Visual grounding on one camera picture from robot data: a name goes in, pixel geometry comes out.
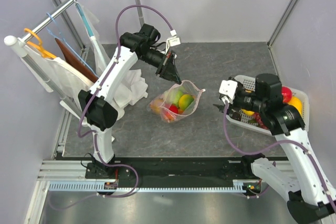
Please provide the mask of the green cabbage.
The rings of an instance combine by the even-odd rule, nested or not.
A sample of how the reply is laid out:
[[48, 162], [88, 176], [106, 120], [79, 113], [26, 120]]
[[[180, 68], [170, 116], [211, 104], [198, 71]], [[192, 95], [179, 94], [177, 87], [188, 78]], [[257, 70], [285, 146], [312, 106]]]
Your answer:
[[171, 90], [167, 95], [167, 103], [178, 106], [178, 101], [182, 95], [184, 95], [184, 92], [181, 90]]

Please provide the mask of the clear pink-dotted zip bag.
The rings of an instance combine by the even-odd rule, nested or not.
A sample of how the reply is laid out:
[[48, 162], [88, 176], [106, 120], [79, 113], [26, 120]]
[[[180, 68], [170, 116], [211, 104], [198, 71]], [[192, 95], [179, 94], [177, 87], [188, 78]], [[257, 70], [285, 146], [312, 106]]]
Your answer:
[[193, 114], [206, 89], [198, 88], [192, 81], [183, 80], [154, 98], [147, 110], [156, 114], [163, 122], [174, 123]]

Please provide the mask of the green-yellow mango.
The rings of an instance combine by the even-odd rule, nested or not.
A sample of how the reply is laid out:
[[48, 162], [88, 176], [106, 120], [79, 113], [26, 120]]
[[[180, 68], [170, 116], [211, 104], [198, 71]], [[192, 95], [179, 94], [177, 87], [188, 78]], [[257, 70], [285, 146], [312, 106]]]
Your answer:
[[180, 97], [178, 101], [178, 106], [181, 110], [186, 110], [191, 103], [194, 101], [194, 97], [190, 94], [184, 94]]

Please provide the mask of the orange citrus fruit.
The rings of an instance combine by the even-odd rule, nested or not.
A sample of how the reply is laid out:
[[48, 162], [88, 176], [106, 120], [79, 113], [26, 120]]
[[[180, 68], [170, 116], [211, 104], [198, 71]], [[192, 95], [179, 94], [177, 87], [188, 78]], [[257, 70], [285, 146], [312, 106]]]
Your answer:
[[155, 99], [150, 103], [150, 109], [153, 113], [160, 114], [162, 105], [164, 105], [163, 99]]

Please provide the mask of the red apple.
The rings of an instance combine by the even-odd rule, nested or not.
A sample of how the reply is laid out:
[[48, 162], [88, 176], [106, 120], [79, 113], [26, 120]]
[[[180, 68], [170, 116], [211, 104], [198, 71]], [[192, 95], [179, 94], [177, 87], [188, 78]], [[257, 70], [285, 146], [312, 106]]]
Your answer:
[[178, 107], [175, 104], [170, 105], [169, 110], [175, 114], [178, 114]]

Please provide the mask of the orange carrot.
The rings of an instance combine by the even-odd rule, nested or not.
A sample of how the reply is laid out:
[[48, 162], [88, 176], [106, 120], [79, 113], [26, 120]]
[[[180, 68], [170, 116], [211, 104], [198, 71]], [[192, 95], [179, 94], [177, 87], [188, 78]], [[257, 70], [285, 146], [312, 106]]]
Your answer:
[[182, 118], [183, 110], [179, 108], [179, 113], [175, 114], [169, 110], [169, 108], [164, 108], [162, 110], [163, 113], [163, 120], [166, 120], [167, 122], [177, 122]]

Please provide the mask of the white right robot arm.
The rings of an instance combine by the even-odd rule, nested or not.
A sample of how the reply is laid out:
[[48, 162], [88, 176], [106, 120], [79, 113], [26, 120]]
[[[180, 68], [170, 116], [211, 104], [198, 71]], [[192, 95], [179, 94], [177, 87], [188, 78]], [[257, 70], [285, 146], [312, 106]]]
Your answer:
[[[230, 77], [219, 87], [224, 114], [229, 108], [259, 113], [261, 121], [276, 142], [261, 151], [245, 152], [233, 149], [253, 161], [241, 164], [240, 172], [248, 179], [262, 179], [286, 202], [287, 209], [297, 223], [313, 223], [335, 213], [335, 187], [323, 172], [308, 138], [306, 125], [299, 111], [283, 102], [282, 83], [275, 74], [262, 73], [255, 78], [255, 89], [249, 91]], [[262, 153], [280, 145], [293, 169], [291, 179]]]

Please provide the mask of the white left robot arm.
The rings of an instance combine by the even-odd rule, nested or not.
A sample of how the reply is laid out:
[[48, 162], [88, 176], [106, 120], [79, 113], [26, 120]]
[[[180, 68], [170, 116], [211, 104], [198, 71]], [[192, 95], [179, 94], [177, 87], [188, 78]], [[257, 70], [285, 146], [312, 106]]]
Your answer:
[[181, 84], [174, 59], [175, 52], [170, 48], [181, 43], [174, 29], [166, 40], [166, 51], [162, 53], [152, 48], [160, 38], [153, 26], [144, 24], [137, 33], [124, 33], [120, 37], [117, 50], [99, 79], [88, 90], [78, 94], [83, 115], [94, 137], [94, 158], [100, 163], [97, 173], [103, 178], [111, 178], [115, 173], [112, 149], [112, 126], [119, 115], [112, 103], [116, 91], [130, 68], [138, 61], [156, 68], [155, 74], [162, 79]]

